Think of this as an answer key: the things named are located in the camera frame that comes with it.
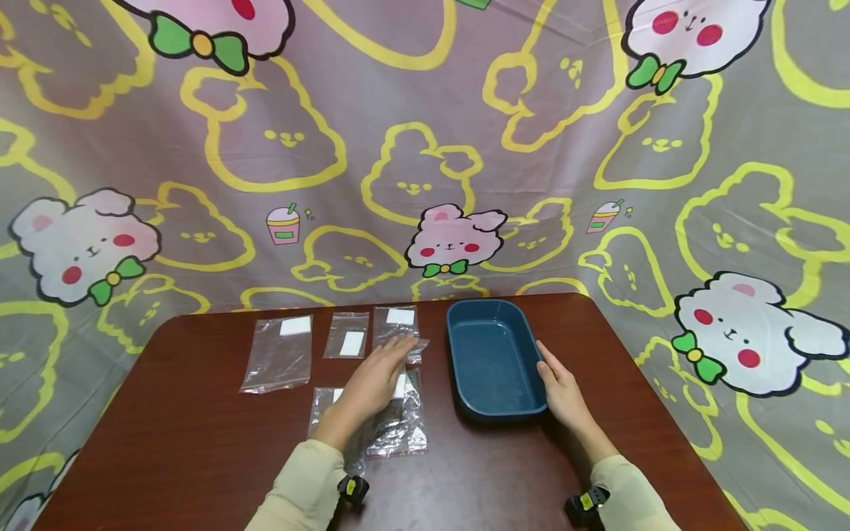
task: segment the white cartoon bunny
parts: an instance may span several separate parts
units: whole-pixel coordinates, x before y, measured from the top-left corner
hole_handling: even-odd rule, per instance
[[[770,0],[638,0],[622,47],[638,60],[629,88],[662,95],[679,77],[719,72],[746,54],[762,32]]]
[[[755,397],[793,393],[809,361],[847,356],[850,330],[783,303],[766,280],[720,272],[677,299],[685,333],[672,345],[705,383],[723,380]]]
[[[12,220],[10,231],[32,258],[39,295],[63,306],[92,297],[104,306],[122,279],[145,273],[142,262],[160,251],[160,234],[133,215],[135,201],[112,188],[73,206],[39,198]]]
[[[405,257],[412,268],[423,268],[425,278],[464,274],[468,266],[489,260],[502,248],[504,240],[496,231],[505,221],[500,210],[464,217],[457,205],[432,206],[422,213],[419,232]]]

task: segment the blue plastic basin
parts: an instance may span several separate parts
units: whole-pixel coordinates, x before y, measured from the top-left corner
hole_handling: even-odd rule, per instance
[[[451,305],[447,317],[457,393],[476,421],[515,421],[546,410],[540,361],[522,310],[500,299]]]

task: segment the cartoon bunny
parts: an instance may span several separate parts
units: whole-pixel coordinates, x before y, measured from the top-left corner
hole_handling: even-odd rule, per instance
[[[150,20],[150,46],[163,57],[195,54],[233,76],[248,72],[248,57],[283,52],[295,28],[289,0],[116,0]]]
[[[39,295],[63,306],[92,297],[105,306],[123,279],[145,273],[142,262],[160,251],[160,234],[133,215],[135,201],[112,188],[73,206],[42,197],[14,217],[9,231],[32,258]]]
[[[622,47],[638,60],[629,88],[659,96],[679,77],[719,72],[752,48],[770,0],[638,0],[626,16]]]
[[[464,217],[457,205],[432,206],[422,213],[405,258],[412,268],[423,268],[426,279],[440,273],[464,274],[502,248],[504,240],[496,231],[506,221],[500,210]]]
[[[705,383],[717,380],[754,397],[783,396],[813,359],[841,359],[850,330],[798,309],[766,280],[722,271],[677,298],[685,333],[672,340]]]

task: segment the bunny ear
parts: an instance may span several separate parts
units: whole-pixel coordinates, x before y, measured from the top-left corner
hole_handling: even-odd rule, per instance
[[[781,304],[785,302],[785,297],[782,291],[776,285],[767,282],[766,280],[750,277],[745,274],[738,273],[720,273],[710,282],[711,288],[723,288],[725,290],[735,291],[748,297],[752,297],[759,302],[767,304]]]
[[[788,313],[794,321],[785,332],[785,338],[796,352],[810,358],[847,356],[850,331],[802,310],[788,310]]]
[[[76,201],[76,206],[91,206],[101,215],[123,216],[133,208],[133,198],[112,188],[103,188],[84,195]]]
[[[422,213],[421,225],[425,227],[431,223],[449,221],[460,217],[463,217],[463,211],[457,205],[447,203],[445,205],[432,206]]]
[[[479,214],[470,214],[473,227],[482,232],[493,232],[507,221],[507,215],[501,210],[489,210]]]
[[[64,201],[43,197],[36,199],[14,217],[10,228],[19,240],[26,240],[52,225],[67,211]]]

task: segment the beige sleeve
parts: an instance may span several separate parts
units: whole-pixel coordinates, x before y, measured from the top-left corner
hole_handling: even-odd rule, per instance
[[[649,480],[622,455],[599,461],[590,480],[611,493],[599,509],[605,531],[679,531]]]
[[[292,451],[246,531],[325,531],[337,509],[343,455],[309,440]]]

